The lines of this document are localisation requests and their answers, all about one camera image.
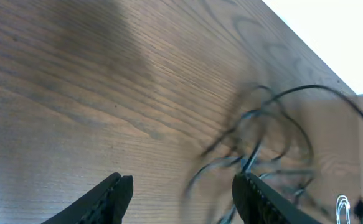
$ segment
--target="white surface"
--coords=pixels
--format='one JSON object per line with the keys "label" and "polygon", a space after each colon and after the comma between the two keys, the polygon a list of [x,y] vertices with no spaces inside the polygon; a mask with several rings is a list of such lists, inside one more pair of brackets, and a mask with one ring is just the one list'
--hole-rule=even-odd
{"label": "white surface", "polygon": [[363,94],[363,0],[264,0],[357,94]]}

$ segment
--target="brown surface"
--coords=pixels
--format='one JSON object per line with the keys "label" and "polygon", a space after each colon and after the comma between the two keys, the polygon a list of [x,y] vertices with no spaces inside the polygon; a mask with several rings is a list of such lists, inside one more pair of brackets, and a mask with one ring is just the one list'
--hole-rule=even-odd
{"label": "brown surface", "polygon": [[[0,223],[42,222],[112,172],[134,176],[125,223],[176,223],[196,155],[248,82],[352,94],[259,0],[0,1]],[[332,205],[344,184],[359,187],[357,125],[321,111],[347,137],[318,157],[316,189]],[[318,127],[314,145],[326,145],[337,125]],[[194,202],[192,223],[209,200]]]}

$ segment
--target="wooden surface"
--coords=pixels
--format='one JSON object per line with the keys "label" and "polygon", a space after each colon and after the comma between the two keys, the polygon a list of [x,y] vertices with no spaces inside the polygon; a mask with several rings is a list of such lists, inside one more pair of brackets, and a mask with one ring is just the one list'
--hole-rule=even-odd
{"label": "wooden surface", "polygon": [[[180,222],[196,156],[250,82],[352,94],[259,0],[0,0],[0,223],[40,223],[112,172],[134,176],[125,223]],[[359,189],[356,121],[321,112],[345,122],[345,139],[330,137],[338,124],[311,131],[315,188],[333,206]],[[211,197],[196,191],[189,218],[202,223]]]}

